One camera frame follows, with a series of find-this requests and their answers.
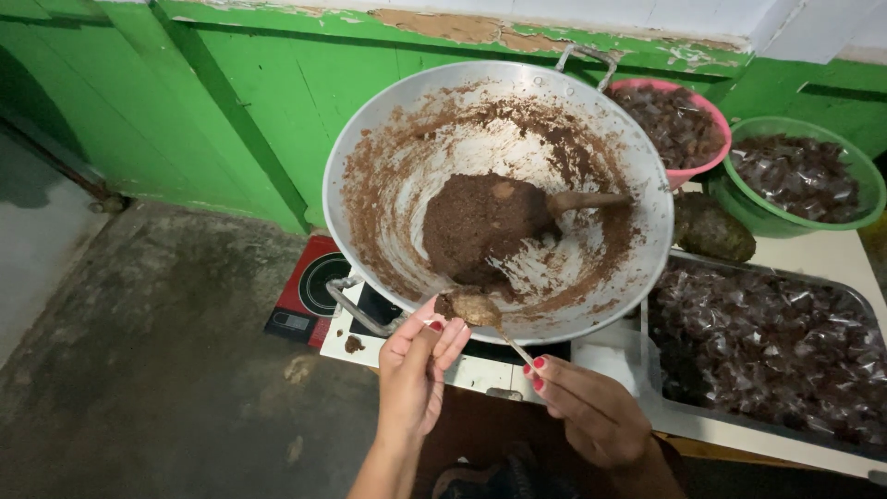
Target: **hand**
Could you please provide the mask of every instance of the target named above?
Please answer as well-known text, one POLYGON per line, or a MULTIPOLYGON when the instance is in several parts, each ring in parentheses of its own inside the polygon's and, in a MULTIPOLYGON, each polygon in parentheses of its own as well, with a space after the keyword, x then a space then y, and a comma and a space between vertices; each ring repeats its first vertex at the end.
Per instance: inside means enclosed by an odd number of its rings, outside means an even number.
POLYGON ((565 419, 567 441, 585 460, 617 471, 662 457, 650 422, 615 379, 548 355, 533 365, 541 377, 529 366, 524 375, 534 380, 548 413, 565 419))
POLYGON ((421 443, 444 403, 444 371, 462 352, 471 330, 462 319, 446 322, 435 300, 407 318, 379 350, 377 438, 421 443), (424 321, 433 321, 425 326, 424 321))

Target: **white table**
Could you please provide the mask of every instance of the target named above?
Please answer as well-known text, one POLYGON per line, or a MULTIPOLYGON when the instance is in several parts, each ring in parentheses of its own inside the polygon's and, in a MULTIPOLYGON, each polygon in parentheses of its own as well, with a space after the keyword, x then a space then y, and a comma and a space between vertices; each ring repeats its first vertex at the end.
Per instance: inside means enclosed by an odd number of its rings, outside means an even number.
MULTIPOLYGON (((685 191, 699 190, 698 185, 687 184, 685 191)), ((872 305, 882 334, 887 331, 887 304, 878 287, 866 252, 855 231, 819 231, 792 239, 757 238, 757 252, 751 263, 815 275, 841 282, 856 289, 872 305)), ((363 285, 345 290, 354 303, 363 285)), ((379 348, 384 340, 361 336, 364 350, 346 353, 345 341, 352 316, 342 311, 333 318, 330 332, 320 353, 329 357, 356 362, 371 367, 379 365, 379 348), (338 337, 341 329, 345 334, 338 337)), ((617 322, 611 328, 621 328, 617 322)), ((580 338, 573 344, 574 351, 582 342, 593 342, 591 337, 580 338)), ((446 381, 468 390, 487 392, 490 388, 514 392, 513 397, 541 403, 528 380, 523 377, 522 366, 514 366, 494 360, 461 356, 446 373, 446 381)), ((736 424, 720 422, 706 417, 693 416, 666 408, 646 408, 647 417, 654 429, 681 437, 702 440, 729 448, 769 455, 786 461, 807 464, 818 468, 839 471, 849 475, 868 477, 870 471, 887 473, 887 463, 836 451, 813 444, 751 430, 736 424)))

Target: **plastic wrapper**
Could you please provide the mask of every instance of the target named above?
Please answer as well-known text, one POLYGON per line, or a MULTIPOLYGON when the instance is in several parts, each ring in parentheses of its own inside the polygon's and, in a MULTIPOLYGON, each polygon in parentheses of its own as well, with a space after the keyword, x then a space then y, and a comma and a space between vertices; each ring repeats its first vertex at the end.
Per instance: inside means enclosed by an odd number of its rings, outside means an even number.
POLYGON ((844 150, 808 137, 762 135, 734 144, 730 161, 758 195, 788 213, 842 224, 859 217, 860 185, 840 161, 844 150))
POLYGON ((607 96, 644 129, 669 170, 704 166, 724 146, 711 113, 694 104, 687 89, 660 91, 642 85, 608 89, 607 96))
POLYGON ((667 399, 887 444, 887 354, 845 289, 672 258, 649 303, 667 399))

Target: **spoon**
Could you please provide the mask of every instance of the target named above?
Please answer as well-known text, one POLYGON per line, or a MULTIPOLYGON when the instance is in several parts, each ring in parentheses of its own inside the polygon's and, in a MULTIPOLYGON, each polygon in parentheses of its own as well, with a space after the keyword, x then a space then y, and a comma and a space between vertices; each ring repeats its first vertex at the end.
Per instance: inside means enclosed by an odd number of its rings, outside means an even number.
POLYGON ((581 210, 582 208, 601 208, 617 204, 628 204, 632 197, 628 194, 579 193, 563 191, 549 194, 546 206, 552 217, 558 218, 564 211, 581 210))
POLYGON ((478 326, 492 326, 506 343, 521 356, 537 375, 539 371, 533 366, 533 358, 530 357, 517 343, 515 343, 502 329, 502 311, 485 295, 471 295, 453 293, 449 296, 452 310, 464 321, 478 326))

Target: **plastic basin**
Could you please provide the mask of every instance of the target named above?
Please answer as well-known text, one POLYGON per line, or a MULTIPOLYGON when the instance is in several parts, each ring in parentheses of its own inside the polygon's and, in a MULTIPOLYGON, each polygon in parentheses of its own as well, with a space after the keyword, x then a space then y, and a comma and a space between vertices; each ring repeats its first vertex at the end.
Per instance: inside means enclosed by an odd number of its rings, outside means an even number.
POLYGON ((619 80, 618 82, 611 83, 610 88, 613 90, 617 90, 623 87, 640 87, 643 85, 653 85, 653 88, 661 91, 674 91, 679 88, 684 88, 685 90, 693 94, 690 98, 691 102, 711 113, 711 118, 714 120, 715 126, 717 126, 721 134, 724 135, 724 146, 721 147, 721 150, 718 151, 718 155, 715 156, 715 158, 710 162, 705 163, 699 168, 691 168, 688 170, 665 169, 665 174, 668 176, 669 186, 671 187, 671 190, 673 191, 674 189, 682 186, 694 175, 711 170, 715 166, 718 166, 718 163, 724 160, 727 152, 730 150, 730 126, 727 124, 724 114, 721 113, 720 110, 715 107, 714 104, 710 103, 709 100, 705 97, 688 89, 687 87, 678 85, 677 83, 665 82, 663 80, 656 80, 653 78, 627 78, 625 80, 619 80))
POLYGON ((737 142, 747 137, 776 133, 840 144, 844 148, 841 161, 849 165, 848 172, 860 183, 860 206, 864 210, 858 219, 846 224, 814 222, 792 215, 751 190, 739 177, 728 156, 724 158, 724 168, 708 181, 706 190, 754 235, 787 239, 818 230, 845 231, 872 224, 881 216, 887 203, 884 179, 872 161, 847 139, 812 123, 779 116, 750 118, 733 126, 737 142))

